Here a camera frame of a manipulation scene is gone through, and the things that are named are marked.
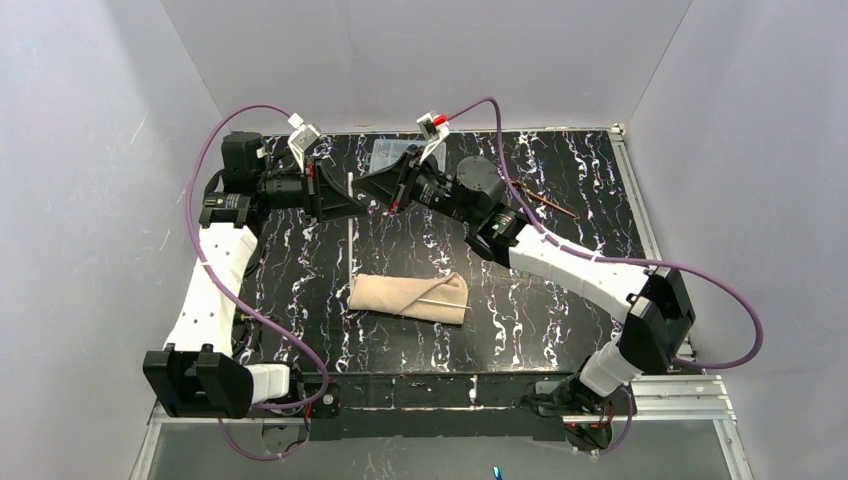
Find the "beige cloth napkin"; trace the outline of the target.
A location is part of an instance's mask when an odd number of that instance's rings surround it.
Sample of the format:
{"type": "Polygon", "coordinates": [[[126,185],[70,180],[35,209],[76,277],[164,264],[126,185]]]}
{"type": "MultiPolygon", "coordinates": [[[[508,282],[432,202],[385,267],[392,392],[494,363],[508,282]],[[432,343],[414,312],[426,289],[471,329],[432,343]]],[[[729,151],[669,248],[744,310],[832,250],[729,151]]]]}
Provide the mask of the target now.
{"type": "Polygon", "coordinates": [[[469,288],[464,277],[458,273],[438,278],[357,274],[350,294],[349,309],[448,325],[463,324],[466,310],[418,303],[418,298],[468,306],[469,288]]]}

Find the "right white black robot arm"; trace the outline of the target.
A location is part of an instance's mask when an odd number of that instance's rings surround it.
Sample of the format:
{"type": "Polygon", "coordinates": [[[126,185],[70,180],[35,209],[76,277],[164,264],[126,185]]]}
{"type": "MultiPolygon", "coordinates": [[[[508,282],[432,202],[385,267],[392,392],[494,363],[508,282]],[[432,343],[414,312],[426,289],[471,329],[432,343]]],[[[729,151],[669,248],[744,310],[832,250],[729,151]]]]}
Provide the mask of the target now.
{"type": "Polygon", "coordinates": [[[448,174],[411,146],[352,185],[393,213],[415,202],[465,224],[465,242],[482,259],[562,286],[620,322],[621,333],[572,377],[572,398],[605,398],[643,374],[666,373],[695,321],[679,270],[605,263],[548,230],[538,232],[526,214],[508,206],[507,184],[485,158],[466,157],[448,174]]]}

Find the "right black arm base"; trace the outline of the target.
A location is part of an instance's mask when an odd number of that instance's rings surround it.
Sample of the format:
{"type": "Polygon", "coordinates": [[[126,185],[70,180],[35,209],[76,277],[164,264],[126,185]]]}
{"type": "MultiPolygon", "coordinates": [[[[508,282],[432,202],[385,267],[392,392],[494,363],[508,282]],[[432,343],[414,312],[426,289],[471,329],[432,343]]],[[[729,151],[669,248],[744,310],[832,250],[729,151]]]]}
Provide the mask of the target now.
{"type": "Polygon", "coordinates": [[[528,408],[541,417],[589,415],[599,419],[602,415],[615,417],[638,412],[629,386],[599,396],[578,380],[571,379],[532,381],[514,405],[528,408]]]}

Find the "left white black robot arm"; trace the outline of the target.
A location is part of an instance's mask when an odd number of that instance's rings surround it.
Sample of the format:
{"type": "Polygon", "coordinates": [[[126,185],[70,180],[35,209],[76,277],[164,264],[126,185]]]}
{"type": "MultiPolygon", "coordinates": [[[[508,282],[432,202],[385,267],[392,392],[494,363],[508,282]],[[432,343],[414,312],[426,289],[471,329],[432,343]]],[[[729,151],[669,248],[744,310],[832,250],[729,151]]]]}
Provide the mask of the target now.
{"type": "Polygon", "coordinates": [[[204,189],[196,221],[204,253],[193,269],[186,298],[164,346],[146,353],[143,373],[171,417],[245,417],[258,404],[299,407],[303,394],[286,363],[244,366],[233,352],[233,324],[242,307],[233,301],[273,210],[300,209],[311,223],[365,214],[324,168],[308,155],[319,132],[303,127],[286,147],[270,151],[261,134],[223,138],[224,167],[204,189]]]}

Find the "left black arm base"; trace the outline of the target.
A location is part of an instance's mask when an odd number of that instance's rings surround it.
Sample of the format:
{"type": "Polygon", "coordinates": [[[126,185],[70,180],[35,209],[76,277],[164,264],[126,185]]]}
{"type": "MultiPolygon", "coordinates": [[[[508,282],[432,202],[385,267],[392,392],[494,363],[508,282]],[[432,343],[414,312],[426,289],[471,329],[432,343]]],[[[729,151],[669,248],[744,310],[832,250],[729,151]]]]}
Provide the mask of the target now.
{"type": "MultiPolygon", "coordinates": [[[[319,383],[296,383],[292,390],[282,400],[275,400],[275,403],[289,404],[306,399],[317,393],[319,387],[319,383]]],[[[307,415],[309,419],[331,419],[336,418],[340,413],[340,400],[340,385],[338,383],[330,383],[322,396],[309,406],[274,409],[274,412],[282,416],[295,416],[302,418],[304,415],[307,415]]]]}

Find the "clear plastic screw box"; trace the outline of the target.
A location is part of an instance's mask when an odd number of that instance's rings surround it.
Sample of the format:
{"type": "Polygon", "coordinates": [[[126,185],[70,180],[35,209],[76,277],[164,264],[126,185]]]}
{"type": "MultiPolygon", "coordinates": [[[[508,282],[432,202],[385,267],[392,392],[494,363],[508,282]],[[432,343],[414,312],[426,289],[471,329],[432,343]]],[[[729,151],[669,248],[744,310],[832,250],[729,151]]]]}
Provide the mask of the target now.
{"type": "MultiPolygon", "coordinates": [[[[424,148],[427,142],[411,139],[377,139],[373,144],[373,150],[368,163],[368,172],[374,173],[392,166],[409,146],[424,148]]],[[[438,169],[446,171],[446,144],[440,144],[432,153],[435,157],[438,169]]]]}

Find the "aluminium frame rail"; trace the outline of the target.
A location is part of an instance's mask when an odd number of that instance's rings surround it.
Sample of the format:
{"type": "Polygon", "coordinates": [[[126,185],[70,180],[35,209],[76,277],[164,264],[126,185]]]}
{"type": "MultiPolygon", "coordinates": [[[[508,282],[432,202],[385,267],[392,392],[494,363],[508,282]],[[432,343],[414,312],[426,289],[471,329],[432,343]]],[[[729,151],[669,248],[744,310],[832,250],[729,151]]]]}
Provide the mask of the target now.
{"type": "MultiPolygon", "coordinates": [[[[517,412],[528,385],[554,389],[562,377],[551,373],[337,375],[336,411],[354,413],[517,412]]],[[[735,412],[719,376],[647,376],[630,384],[637,420],[734,420],[735,412]]]]}

